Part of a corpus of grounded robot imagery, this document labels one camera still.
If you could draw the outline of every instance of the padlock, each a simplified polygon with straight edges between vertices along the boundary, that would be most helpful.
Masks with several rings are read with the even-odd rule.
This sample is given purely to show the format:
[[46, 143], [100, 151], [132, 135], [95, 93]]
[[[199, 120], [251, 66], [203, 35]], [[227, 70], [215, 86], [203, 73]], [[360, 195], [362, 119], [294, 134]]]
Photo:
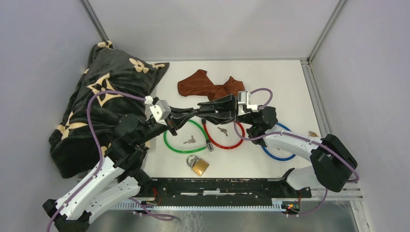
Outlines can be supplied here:
[[188, 156], [187, 164], [198, 176], [202, 176], [205, 170], [209, 167], [209, 163], [205, 162], [205, 160], [200, 159], [196, 156]]

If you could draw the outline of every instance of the black pillow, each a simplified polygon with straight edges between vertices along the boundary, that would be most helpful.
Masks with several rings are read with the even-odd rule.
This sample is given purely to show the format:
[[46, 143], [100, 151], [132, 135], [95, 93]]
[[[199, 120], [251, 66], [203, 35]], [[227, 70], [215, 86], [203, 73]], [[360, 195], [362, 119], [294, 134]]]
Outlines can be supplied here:
[[[148, 64], [121, 50], [111, 41], [93, 46], [88, 69], [69, 98], [61, 124], [49, 138], [51, 157], [63, 178], [92, 169], [99, 153], [87, 122], [87, 104], [96, 93], [117, 90], [139, 97], [150, 95], [162, 79], [169, 63]], [[91, 121], [103, 152], [115, 139], [114, 128], [124, 114], [135, 114], [146, 120], [142, 101], [116, 94], [102, 94], [94, 100]]]

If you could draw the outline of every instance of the gray wall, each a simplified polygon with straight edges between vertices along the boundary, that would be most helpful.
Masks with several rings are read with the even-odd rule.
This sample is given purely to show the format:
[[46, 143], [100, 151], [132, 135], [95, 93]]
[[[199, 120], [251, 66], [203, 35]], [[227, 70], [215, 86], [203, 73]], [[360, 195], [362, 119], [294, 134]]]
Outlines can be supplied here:
[[313, 61], [375, 231], [409, 231], [410, 1], [351, 0]]
[[0, 231], [45, 231], [43, 202], [75, 185], [47, 140], [99, 41], [78, 0], [0, 1]]
[[90, 0], [144, 60], [307, 57], [338, 0]]

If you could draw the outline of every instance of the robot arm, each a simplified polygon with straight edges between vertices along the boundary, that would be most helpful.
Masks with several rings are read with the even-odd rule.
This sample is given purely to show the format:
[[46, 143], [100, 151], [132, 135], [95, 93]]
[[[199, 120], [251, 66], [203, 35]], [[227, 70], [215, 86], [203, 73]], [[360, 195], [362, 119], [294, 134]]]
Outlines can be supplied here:
[[[150, 182], [150, 177], [141, 169], [148, 150], [145, 142], [166, 130], [177, 135], [176, 131], [194, 116], [216, 125], [233, 121], [251, 124], [247, 133], [254, 144], [279, 148], [311, 161], [312, 166], [290, 169], [283, 176], [282, 179], [286, 179], [291, 188], [298, 190], [324, 186], [331, 191], [341, 191], [352, 171], [322, 147], [312, 143], [315, 141], [331, 148], [355, 169], [356, 161], [337, 137], [327, 135], [326, 138], [317, 138], [284, 132], [276, 125], [275, 108], [267, 106], [259, 109], [257, 105], [250, 105], [249, 101], [250, 94], [246, 91], [239, 92], [238, 98], [231, 94], [199, 103], [198, 109], [173, 108], [164, 100], [153, 99], [154, 105], [150, 107], [152, 116], [147, 121], [142, 122], [131, 114], [121, 118], [115, 129], [117, 138], [107, 149], [98, 175], [90, 172], [65, 196], [46, 201], [44, 210], [50, 217], [56, 215], [54, 222], [60, 232], [85, 231], [99, 215], [118, 202], [137, 195], [141, 186]], [[99, 194], [114, 179], [118, 179], [118, 185]], [[87, 185], [80, 188], [85, 182], [88, 182]], [[66, 204], [73, 194], [76, 194], [75, 197]]]

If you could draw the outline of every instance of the brown fabric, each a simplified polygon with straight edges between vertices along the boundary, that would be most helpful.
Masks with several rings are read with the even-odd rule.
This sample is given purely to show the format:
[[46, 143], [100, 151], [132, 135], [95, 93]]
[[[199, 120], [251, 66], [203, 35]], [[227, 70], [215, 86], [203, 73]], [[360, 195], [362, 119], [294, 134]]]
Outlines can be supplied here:
[[225, 97], [233, 93], [238, 96], [239, 91], [245, 90], [242, 81], [229, 77], [223, 85], [214, 85], [206, 75], [207, 71], [199, 69], [190, 77], [178, 82], [178, 92], [182, 96], [189, 95], [207, 96], [210, 101]]

